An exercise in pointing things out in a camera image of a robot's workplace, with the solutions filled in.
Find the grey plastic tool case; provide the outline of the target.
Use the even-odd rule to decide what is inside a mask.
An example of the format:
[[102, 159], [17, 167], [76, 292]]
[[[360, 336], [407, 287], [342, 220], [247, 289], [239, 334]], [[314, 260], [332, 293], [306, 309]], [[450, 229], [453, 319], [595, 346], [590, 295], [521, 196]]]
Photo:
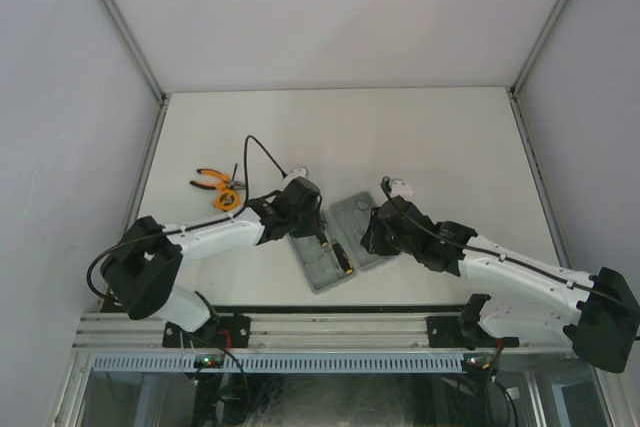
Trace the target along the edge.
[[368, 191], [333, 203], [321, 212], [327, 244], [317, 237], [291, 238], [289, 243], [302, 273], [314, 294], [343, 284], [358, 272], [367, 272], [392, 260], [370, 254], [361, 240], [378, 205]]

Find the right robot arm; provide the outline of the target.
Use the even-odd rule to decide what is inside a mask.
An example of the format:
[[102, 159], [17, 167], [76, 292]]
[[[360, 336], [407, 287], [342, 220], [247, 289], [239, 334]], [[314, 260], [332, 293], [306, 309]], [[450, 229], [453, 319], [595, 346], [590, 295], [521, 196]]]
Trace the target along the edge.
[[621, 373], [639, 329], [639, 303], [619, 272], [548, 265], [490, 241], [471, 227], [434, 222], [396, 196], [372, 209], [361, 240], [381, 257], [401, 253], [427, 269], [486, 287], [458, 318], [469, 347], [493, 340], [567, 345], [583, 361]]

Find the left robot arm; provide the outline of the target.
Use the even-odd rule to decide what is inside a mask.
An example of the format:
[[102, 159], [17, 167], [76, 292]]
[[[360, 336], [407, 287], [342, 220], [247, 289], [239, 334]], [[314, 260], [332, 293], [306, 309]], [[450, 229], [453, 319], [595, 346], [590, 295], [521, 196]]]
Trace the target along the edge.
[[100, 274], [132, 320], [161, 318], [196, 346], [219, 334], [218, 314], [206, 297], [176, 283], [184, 268], [216, 254], [291, 237], [323, 235], [320, 189], [303, 176], [284, 188], [245, 201], [238, 210], [199, 222], [162, 225], [143, 217], [109, 249]]

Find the orange handled pliers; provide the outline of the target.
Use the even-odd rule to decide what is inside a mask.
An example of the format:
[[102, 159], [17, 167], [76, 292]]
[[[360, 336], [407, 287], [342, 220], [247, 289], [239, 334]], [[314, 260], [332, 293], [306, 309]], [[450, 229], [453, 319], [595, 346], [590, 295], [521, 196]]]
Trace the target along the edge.
[[202, 190], [242, 191], [246, 189], [246, 185], [236, 180], [233, 175], [224, 174], [215, 169], [199, 168], [196, 174], [198, 178], [191, 180], [189, 184]]

